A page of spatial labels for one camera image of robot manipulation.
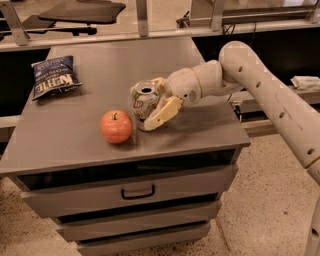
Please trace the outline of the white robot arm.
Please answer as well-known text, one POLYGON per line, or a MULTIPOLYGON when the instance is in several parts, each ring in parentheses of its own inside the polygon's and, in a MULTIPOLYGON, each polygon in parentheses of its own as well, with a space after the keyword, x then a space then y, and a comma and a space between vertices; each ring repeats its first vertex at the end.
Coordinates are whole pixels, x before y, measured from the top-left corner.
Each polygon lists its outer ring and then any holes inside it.
POLYGON ((146 130, 158 128, 183 106, 244 88, 320 185, 320 113, 273 75, 247 44, 231 41, 221 48, 217 60, 180 69, 156 82, 161 98, 144 121, 146 130))

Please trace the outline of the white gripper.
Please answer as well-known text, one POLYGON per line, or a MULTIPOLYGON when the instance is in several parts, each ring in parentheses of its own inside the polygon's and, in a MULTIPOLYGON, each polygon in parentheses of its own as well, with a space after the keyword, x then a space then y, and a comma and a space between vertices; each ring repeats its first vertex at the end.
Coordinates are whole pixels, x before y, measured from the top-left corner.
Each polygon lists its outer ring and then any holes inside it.
POLYGON ((152 79, 160 91, 165 91, 168 97, 162 96, 155 110, 144 121, 146 131, 155 130, 171 118, 176 116, 182 106, 191 106, 201 99, 201 89, 195 72, 190 68, 183 68, 170 74, 166 79, 162 77, 152 79))

